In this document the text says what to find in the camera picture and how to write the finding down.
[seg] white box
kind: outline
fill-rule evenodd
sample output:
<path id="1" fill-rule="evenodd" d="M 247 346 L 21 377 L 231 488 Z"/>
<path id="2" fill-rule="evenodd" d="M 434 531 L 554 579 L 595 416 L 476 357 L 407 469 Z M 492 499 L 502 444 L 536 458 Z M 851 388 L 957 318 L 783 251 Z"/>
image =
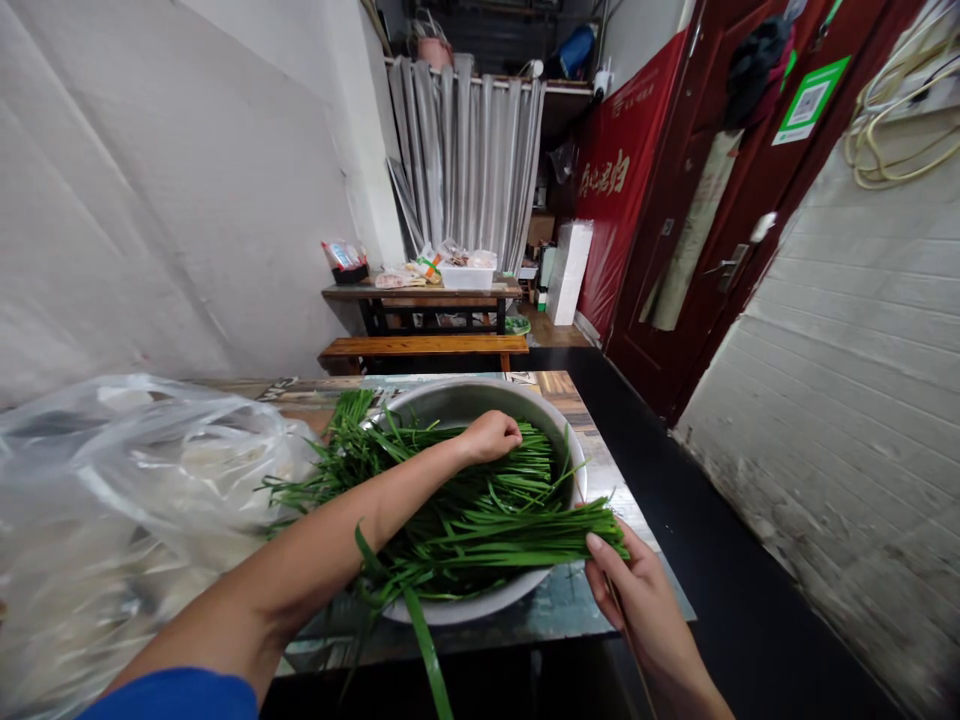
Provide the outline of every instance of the white box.
<path id="1" fill-rule="evenodd" d="M 554 325 L 573 324 L 592 239 L 590 220 L 575 220 L 560 226 L 547 295 L 547 315 Z"/>
<path id="2" fill-rule="evenodd" d="M 446 261 L 437 265 L 443 276 L 443 286 L 449 290 L 489 290 L 493 287 L 493 268 L 469 268 L 450 265 Z"/>

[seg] red door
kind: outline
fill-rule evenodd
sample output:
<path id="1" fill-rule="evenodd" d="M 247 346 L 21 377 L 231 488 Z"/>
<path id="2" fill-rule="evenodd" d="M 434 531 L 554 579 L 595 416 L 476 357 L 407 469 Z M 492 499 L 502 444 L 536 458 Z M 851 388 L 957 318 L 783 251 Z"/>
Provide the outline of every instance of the red door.
<path id="1" fill-rule="evenodd" d="M 860 90 L 847 81 L 854 74 L 863 74 L 853 70 L 865 46 L 882 41 L 889 50 L 895 39 L 890 17 L 893 14 L 907 17 L 904 6 L 912 5 L 915 12 L 919 2 L 846 0 L 829 25 L 829 32 L 818 40 L 834 0 L 809 0 L 796 22 L 799 55 L 796 67 L 772 117 L 742 137 L 739 155 L 699 252 L 689 287 L 685 296 L 681 296 L 679 314 L 672 329 L 664 330 L 662 323 L 658 328 L 651 321 L 648 299 L 652 293 L 659 292 L 658 285 L 673 257 L 707 156 L 721 129 L 730 58 L 763 19 L 782 13 L 786 6 L 781 0 L 709 0 L 706 3 L 699 34 L 690 40 L 696 45 L 677 86 L 678 99 L 661 141 L 652 190 L 638 223 L 613 330 L 605 348 L 611 361 L 661 417 L 675 422 L 682 409 L 678 403 L 685 402 L 689 396 L 684 392 L 685 384 L 711 333 L 725 333 L 729 327 L 729 323 L 721 327 L 718 320 L 739 278 L 745 269 L 754 276 L 751 263 L 769 258 L 770 248 L 776 247 L 779 236 L 776 226 L 758 245 L 750 242 L 757 221 L 780 209 L 781 199 L 814 146 L 819 143 L 832 148 L 839 138 L 839 124 L 829 122 L 830 114 L 837 105 L 843 104 L 838 98 L 855 96 Z M 888 13 L 886 21 L 883 20 L 885 13 Z M 873 51 L 871 57 L 876 55 L 875 48 Z M 850 62 L 813 134 L 805 140 L 772 145 L 803 77 L 846 57 L 851 58 Z M 809 186 L 812 177 L 809 173 L 802 175 Z"/>

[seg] stainless steel bowl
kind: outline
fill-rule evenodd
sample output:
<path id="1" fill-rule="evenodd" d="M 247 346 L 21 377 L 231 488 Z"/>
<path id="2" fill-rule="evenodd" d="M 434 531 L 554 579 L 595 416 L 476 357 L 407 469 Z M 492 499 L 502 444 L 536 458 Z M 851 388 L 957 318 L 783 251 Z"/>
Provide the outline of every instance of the stainless steel bowl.
<path id="1" fill-rule="evenodd" d="M 439 420 L 441 427 L 466 426 L 488 410 L 501 410 L 507 415 L 522 417 L 542 430 L 553 444 L 561 466 L 564 435 L 570 454 L 568 467 L 583 463 L 583 448 L 573 429 L 567 429 L 567 421 L 560 411 L 536 392 L 515 383 L 488 378 L 441 380 L 400 395 L 387 403 L 387 409 L 403 418 L 404 424 L 411 424 L 417 418 L 421 423 Z M 381 427 L 386 426 L 386 417 L 382 413 L 372 421 Z M 574 477 L 575 482 L 570 483 L 568 500 L 571 507 L 580 497 L 576 490 L 578 485 L 580 492 L 586 495 L 586 468 L 581 467 Z M 469 600 L 424 602 L 423 613 L 429 625 L 452 625 L 476 620 L 516 602 L 543 582 L 549 573 L 549 568 L 531 570 Z M 392 620 L 410 622 L 410 614 L 402 600 L 388 607 L 384 615 Z"/>

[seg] wooden table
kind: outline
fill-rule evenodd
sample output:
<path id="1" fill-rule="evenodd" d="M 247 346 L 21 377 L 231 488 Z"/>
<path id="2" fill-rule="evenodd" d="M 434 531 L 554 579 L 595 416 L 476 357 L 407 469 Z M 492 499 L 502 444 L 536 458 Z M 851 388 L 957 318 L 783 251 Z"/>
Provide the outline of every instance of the wooden table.
<path id="1" fill-rule="evenodd" d="M 475 325 L 473 313 L 495 312 L 496 332 L 506 334 L 507 300 L 520 300 L 520 284 L 514 277 L 493 276 L 489 290 L 450 290 L 437 285 L 415 288 L 382 289 L 367 278 L 356 285 L 331 285 L 323 291 L 327 300 L 349 300 L 360 305 L 360 314 L 370 337 L 376 335 L 428 335 L 439 333 L 493 332 L 486 325 Z M 413 314 L 423 312 L 465 313 L 466 327 L 417 328 Z M 387 315 L 399 315 L 400 327 L 390 327 Z"/>
<path id="2" fill-rule="evenodd" d="M 583 445 L 584 455 L 589 459 L 586 499 L 590 501 L 600 496 L 611 498 L 614 512 L 626 520 L 660 555 L 684 617 L 687 621 L 696 619 L 693 608 L 690 607 L 570 376 L 566 372 L 479 375 L 507 379 L 525 386 L 530 392 L 542 395 L 563 413 Z M 344 390 L 372 388 L 377 393 L 375 404 L 380 405 L 425 382 L 449 377 L 457 375 L 367 375 L 363 378 L 351 376 L 299 381 L 291 378 L 280 383 L 267 380 L 197 382 L 224 392 L 271 402 L 284 415 L 302 419 L 318 433 L 322 433 L 333 416 L 340 393 Z M 346 595 L 335 599 L 330 611 L 315 618 L 289 645 L 280 674 L 316 672 L 321 668 L 349 666 L 350 660 L 347 658 L 351 657 L 350 643 L 360 621 L 368 612 L 365 607 L 359 606 Z M 612 632 L 609 623 L 593 601 L 583 574 L 582 562 L 554 568 L 536 590 L 498 613 L 461 625 L 431 629 L 440 653 L 540 643 L 562 638 L 604 636 Z M 370 636 L 360 662 L 366 665 L 418 656 L 416 638 L 409 625 L 381 620 Z"/>

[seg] wooden bench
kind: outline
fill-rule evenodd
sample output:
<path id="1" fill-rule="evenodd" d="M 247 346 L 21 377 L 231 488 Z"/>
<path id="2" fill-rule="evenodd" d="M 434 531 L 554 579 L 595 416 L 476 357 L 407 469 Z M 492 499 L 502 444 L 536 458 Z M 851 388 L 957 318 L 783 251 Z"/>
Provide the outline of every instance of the wooden bench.
<path id="1" fill-rule="evenodd" d="M 414 337 L 338 338 L 320 353 L 318 362 L 346 358 L 351 375 L 360 374 L 360 358 L 405 355 L 499 355 L 500 369 L 510 372 L 510 355 L 527 354 L 521 335 L 426 335 Z"/>

